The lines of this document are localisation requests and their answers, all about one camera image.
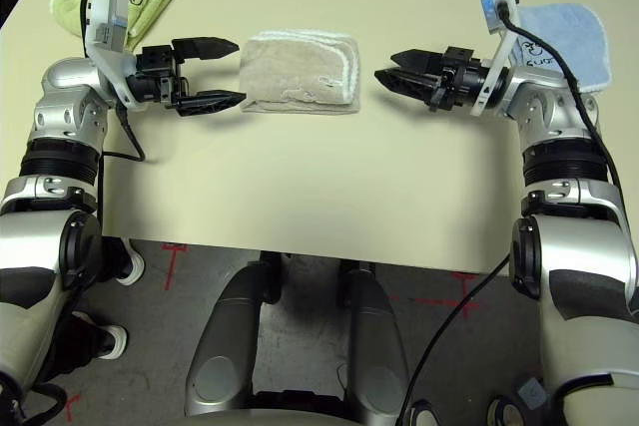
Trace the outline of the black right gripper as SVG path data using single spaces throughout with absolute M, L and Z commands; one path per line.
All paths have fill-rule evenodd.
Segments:
M 375 78 L 389 91 L 422 101 L 431 111 L 472 106 L 484 89 L 489 68 L 467 48 L 448 46 L 443 53 L 419 49 L 395 53 L 393 68 Z

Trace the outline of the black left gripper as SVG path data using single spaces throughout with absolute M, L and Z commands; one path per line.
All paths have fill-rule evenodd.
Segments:
M 172 45 L 143 47 L 127 85 L 136 100 L 162 104 L 181 117 L 215 114 L 240 104 L 246 94 L 214 90 L 188 96 L 189 84 L 181 65 L 187 59 L 220 59 L 238 50 L 236 43 L 218 37 L 173 39 Z

